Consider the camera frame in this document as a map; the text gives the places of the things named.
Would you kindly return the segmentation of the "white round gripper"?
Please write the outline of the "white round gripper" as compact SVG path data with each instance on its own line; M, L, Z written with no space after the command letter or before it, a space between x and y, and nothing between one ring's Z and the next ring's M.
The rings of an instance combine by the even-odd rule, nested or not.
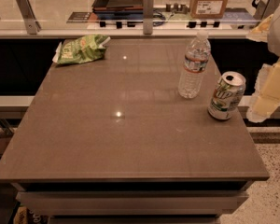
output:
M280 57L280 4L274 14L250 30L246 38L255 42L268 42L269 51ZM260 68L246 117L254 123L263 122L278 106L280 106L280 61L274 65L264 64Z

